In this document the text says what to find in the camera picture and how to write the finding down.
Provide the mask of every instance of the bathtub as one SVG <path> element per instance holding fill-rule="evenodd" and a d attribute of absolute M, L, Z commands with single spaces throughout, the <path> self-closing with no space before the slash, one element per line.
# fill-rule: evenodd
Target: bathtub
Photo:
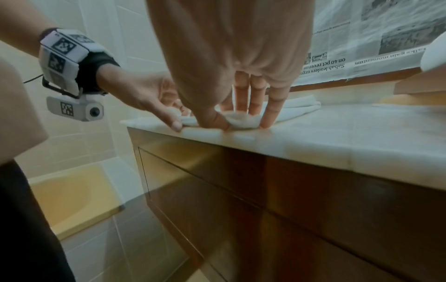
<path fill-rule="evenodd" d="M 121 200 L 99 164 L 55 172 L 28 181 L 59 240 L 122 209 Z"/>

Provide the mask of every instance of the dark wooden cabinet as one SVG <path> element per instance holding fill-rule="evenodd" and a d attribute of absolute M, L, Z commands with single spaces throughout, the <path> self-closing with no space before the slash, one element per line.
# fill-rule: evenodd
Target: dark wooden cabinet
<path fill-rule="evenodd" d="M 446 193 L 129 129 L 147 203 L 211 282 L 446 281 Z"/>

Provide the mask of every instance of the hand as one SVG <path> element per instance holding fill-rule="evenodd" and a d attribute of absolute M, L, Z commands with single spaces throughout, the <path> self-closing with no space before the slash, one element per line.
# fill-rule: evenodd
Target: hand
<path fill-rule="evenodd" d="M 149 111 L 180 132 L 183 125 L 167 107 L 174 107 L 182 115 L 189 110 L 178 99 L 175 84 L 166 72 L 136 75 L 114 65 L 101 66 L 96 74 L 98 86 L 133 108 Z"/>
<path fill-rule="evenodd" d="M 234 108 L 232 85 L 236 110 L 255 115 L 269 84 L 260 126 L 275 122 L 310 47 L 314 2 L 147 0 L 178 94 L 200 126 L 229 128 L 215 106 Z"/>

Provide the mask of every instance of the white marble countertop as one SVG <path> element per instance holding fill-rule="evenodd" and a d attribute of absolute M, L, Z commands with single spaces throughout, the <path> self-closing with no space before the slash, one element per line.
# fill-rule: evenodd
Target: white marble countertop
<path fill-rule="evenodd" d="M 269 130 L 128 127 L 446 190 L 446 107 L 328 105 Z"/>

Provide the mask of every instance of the person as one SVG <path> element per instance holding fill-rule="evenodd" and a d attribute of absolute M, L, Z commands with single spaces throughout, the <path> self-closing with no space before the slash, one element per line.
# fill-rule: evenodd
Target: person
<path fill-rule="evenodd" d="M 175 131 L 182 124 L 169 106 L 182 113 L 191 109 L 202 127 L 226 130 L 229 123 L 215 106 L 259 114 L 270 84 L 261 127 L 274 123 L 307 55 L 314 0 L 147 0 L 147 6 L 173 79 L 169 74 L 137 76 L 104 64 L 91 78 L 98 88 L 152 112 Z M 0 0 L 3 42 L 38 57 L 42 34 L 54 27 L 27 0 Z M 44 142 L 47 133 L 18 72 L 0 60 L 0 74 L 0 206 L 7 226 L 3 268 L 18 281 L 75 281 L 14 161 Z"/>

